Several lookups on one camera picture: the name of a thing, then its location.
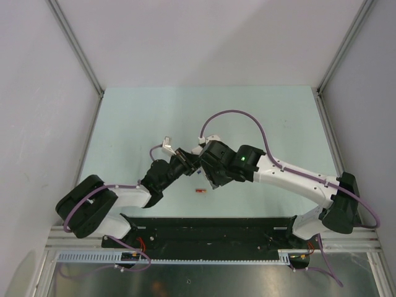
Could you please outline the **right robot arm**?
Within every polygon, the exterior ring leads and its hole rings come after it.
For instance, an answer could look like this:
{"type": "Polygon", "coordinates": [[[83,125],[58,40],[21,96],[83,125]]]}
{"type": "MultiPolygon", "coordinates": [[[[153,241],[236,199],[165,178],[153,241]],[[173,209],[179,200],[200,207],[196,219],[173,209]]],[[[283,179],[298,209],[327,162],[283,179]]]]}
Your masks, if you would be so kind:
{"type": "Polygon", "coordinates": [[[279,160],[250,145],[238,151],[219,140],[209,140],[192,149],[206,178],[214,189],[231,181],[265,183],[294,192],[317,206],[291,219],[285,233],[286,243],[300,248],[318,233],[327,230],[348,235],[355,226],[358,201],[352,197],[357,188],[352,174],[341,177],[321,176],[279,160]]]}

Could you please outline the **white remote control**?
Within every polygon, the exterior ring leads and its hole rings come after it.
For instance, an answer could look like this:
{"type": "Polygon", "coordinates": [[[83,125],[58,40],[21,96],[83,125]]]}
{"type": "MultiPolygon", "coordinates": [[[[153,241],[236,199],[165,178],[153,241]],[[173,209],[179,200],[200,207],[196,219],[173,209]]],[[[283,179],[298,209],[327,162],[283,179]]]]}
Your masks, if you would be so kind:
{"type": "Polygon", "coordinates": [[[202,151],[202,147],[201,146],[197,146],[197,147],[195,147],[195,148],[193,148],[191,150],[191,153],[194,154],[194,155],[200,155],[201,151],[202,151]]]}

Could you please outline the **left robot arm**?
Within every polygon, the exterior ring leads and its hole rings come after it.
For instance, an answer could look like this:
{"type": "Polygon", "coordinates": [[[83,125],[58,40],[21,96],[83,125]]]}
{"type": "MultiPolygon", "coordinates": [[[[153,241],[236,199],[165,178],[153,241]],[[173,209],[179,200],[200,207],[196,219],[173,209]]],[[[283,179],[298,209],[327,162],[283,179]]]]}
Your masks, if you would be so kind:
{"type": "Polygon", "coordinates": [[[132,246],[137,233],[124,218],[124,207],[149,208],[163,198],[163,191],[180,176],[190,176],[200,167],[200,149],[191,153],[177,149],[170,161],[158,159],[137,185],[105,184],[92,174],[64,196],[56,213],[64,221],[64,231],[76,238],[96,233],[111,235],[123,247],[132,246]]]}

